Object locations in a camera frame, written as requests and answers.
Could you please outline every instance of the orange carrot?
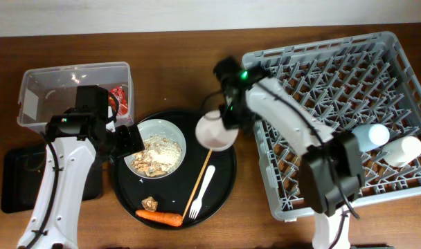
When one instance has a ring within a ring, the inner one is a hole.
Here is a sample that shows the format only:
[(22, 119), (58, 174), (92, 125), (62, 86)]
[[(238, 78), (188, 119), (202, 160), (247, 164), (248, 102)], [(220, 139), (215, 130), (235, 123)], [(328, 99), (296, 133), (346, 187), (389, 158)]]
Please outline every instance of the orange carrot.
[(137, 210), (135, 214), (141, 218), (168, 224), (171, 226), (181, 226), (183, 223), (183, 217), (180, 214), (149, 212), (146, 210)]

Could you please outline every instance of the wooden surface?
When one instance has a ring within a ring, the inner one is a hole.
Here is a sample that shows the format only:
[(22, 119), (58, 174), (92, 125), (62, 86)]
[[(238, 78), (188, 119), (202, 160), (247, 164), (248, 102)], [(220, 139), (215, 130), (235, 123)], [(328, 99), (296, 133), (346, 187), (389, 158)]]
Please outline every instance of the wooden surface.
[[(219, 88), (212, 74), (227, 55), (390, 30), (399, 38), (421, 83), (421, 24), (227, 30), (187, 33), (134, 33), (0, 38), (0, 199), (3, 157), (9, 149), (40, 140), (16, 118), (19, 87), (30, 68), (128, 62), (136, 94), (136, 119), (174, 107), (197, 108)], [(269, 248), (309, 243), (313, 217), (294, 223), (275, 220), (269, 210), (253, 137), (235, 144), (238, 175), (232, 195), (207, 222), (191, 229), (160, 231), (144, 226), (120, 206), (105, 174), (101, 199), (81, 205), (80, 248)], [(421, 196), (357, 209), (350, 224), (352, 244), (387, 243), (421, 248)], [(0, 210), (0, 248), (14, 248), (31, 211)]]

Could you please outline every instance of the gray plastic dish rack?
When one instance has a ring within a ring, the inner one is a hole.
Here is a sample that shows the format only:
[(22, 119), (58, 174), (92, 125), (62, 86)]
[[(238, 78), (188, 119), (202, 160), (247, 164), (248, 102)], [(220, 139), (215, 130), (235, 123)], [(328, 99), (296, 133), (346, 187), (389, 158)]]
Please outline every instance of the gray plastic dish rack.
[[(247, 53), (242, 65), (269, 70), (301, 107), (336, 131), (380, 123), (389, 141), (421, 140), (421, 86), (393, 33)], [(312, 215), (298, 189), (298, 156), (268, 122), (256, 122), (254, 134), (272, 215), (279, 221)], [(380, 148), (361, 155), (366, 185), (355, 207), (421, 194), (421, 155), (402, 168), (382, 156)]]

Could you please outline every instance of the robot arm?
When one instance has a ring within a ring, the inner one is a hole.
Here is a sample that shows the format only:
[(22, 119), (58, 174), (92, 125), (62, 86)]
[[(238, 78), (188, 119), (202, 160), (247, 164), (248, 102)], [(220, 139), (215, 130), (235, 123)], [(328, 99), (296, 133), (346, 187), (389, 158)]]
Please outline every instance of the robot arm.
[(260, 66), (242, 70), (228, 58), (217, 64), (214, 74), (226, 98), (220, 106), (226, 129), (248, 131), (256, 120), (267, 120), (301, 157), (298, 184), (305, 204), (315, 211), (314, 248), (349, 248), (350, 218), (341, 193), (353, 201), (364, 185), (355, 136), (333, 134)]
[(115, 128), (108, 94), (99, 86), (79, 86), (75, 107), (47, 124), (43, 180), (18, 248), (78, 248), (78, 215), (91, 166), (144, 149), (135, 124)]
[[(53, 146), (57, 152), (60, 172), (53, 203), (53, 209), (35, 248), (51, 248), (61, 244), (64, 248), (77, 248), (77, 224), (81, 199), (87, 174), (96, 157), (96, 150), (89, 140), (80, 141), (76, 137), (56, 138)], [(51, 198), (55, 180), (55, 163), (51, 149), (46, 147), (46, 167), (35, 208), (25, 233), (18, 246), (27, 246), (39, 227), (43, 224), (46, 209)]]

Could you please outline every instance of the white plastic fork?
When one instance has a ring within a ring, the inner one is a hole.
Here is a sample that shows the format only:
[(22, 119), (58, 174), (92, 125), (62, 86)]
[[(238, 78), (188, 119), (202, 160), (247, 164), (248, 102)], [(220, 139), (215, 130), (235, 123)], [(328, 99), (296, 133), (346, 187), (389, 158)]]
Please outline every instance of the white plastic fork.
[(199, 210), (201, 209), (201, 200), (203, 199), (204, 192), (209, 186), (209, 183), (212, 179), (213, 173), (215, 172), (215, 166), (209, 165), (206, 169), (206, 173), (204, 174), (203, 184), (201, 184), (201, 188), (198, 193), (198, 197), (192, 202), (189, 211), (189, 218), (195, 219), (198, 216)]

